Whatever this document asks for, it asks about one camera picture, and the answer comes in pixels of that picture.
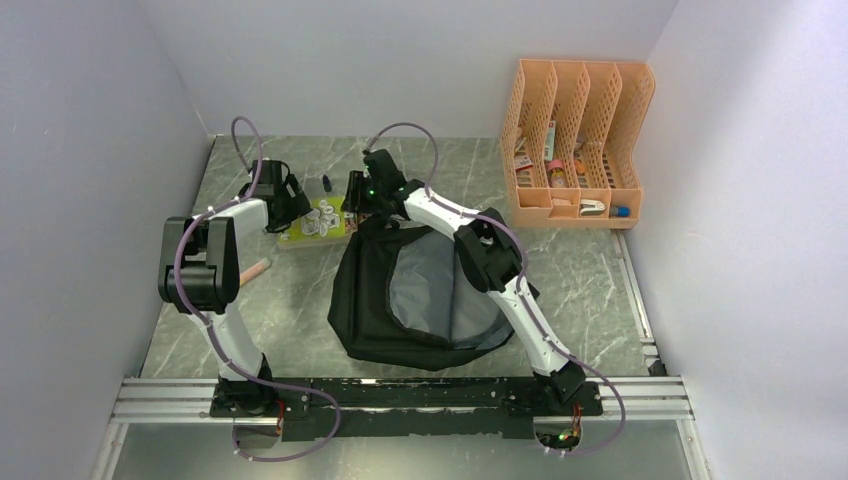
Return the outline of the black student backpack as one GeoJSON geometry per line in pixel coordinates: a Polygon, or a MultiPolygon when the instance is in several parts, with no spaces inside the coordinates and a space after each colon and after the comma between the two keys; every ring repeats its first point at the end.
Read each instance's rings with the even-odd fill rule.
{"type": "Polygon", "coordinates": [[[349,357],[427,371],[465,365],[514,334],[465,277],[452,240],[378,216],[347,244],[327,320],[349,357]]]}

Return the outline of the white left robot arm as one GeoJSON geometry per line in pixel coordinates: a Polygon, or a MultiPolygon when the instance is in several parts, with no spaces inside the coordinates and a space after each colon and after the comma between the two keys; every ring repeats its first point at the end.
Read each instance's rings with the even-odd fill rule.
{"type": "Polygon", "coordinates": [[[165,221],[157,288],[164,302],[202,331],[218,356],[219,378],[243,381],[237,403],[261,416],[275,406],[277,388],[237,305],[238,246],[253,234],[284,232],[311,206],[287,163],[256,160],[250,173],[251,182],[225,205],[165,221]]]}

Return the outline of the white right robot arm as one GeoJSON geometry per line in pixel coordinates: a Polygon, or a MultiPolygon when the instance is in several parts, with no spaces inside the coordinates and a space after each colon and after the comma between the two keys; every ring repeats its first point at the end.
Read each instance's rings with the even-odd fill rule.
{"type": "Polygon", "coordinates": [[[407,179],[386,150],[348,176],[360,216],[339,264],[328,322],[354,359],[426,371],[466,365],[517,338],[539,398],[562,414],[586,373],[559,341],[496,209],[463,208],[407,179]]]}

